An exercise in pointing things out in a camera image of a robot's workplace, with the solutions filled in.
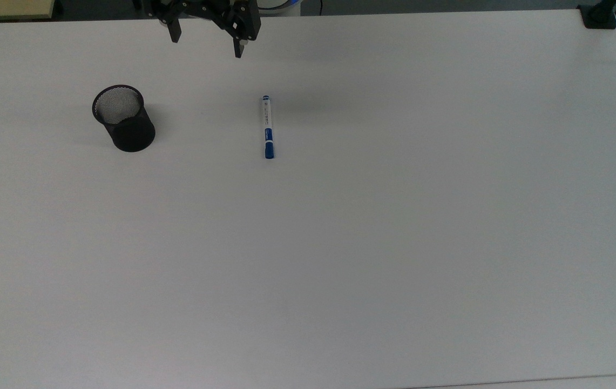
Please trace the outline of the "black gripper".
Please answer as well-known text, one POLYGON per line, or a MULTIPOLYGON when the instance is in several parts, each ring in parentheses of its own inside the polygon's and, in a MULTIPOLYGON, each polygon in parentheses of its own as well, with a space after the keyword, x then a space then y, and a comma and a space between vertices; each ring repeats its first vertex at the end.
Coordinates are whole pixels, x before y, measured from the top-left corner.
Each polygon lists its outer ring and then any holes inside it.
POLYGON ((167 27, 174 43, 180 39, 181 14, 212 21, 220 29, 232 32, 236 58, 242 57, 249 42, 256 41, 261 28, 257 1, 143 1, 143 12, 167 27))

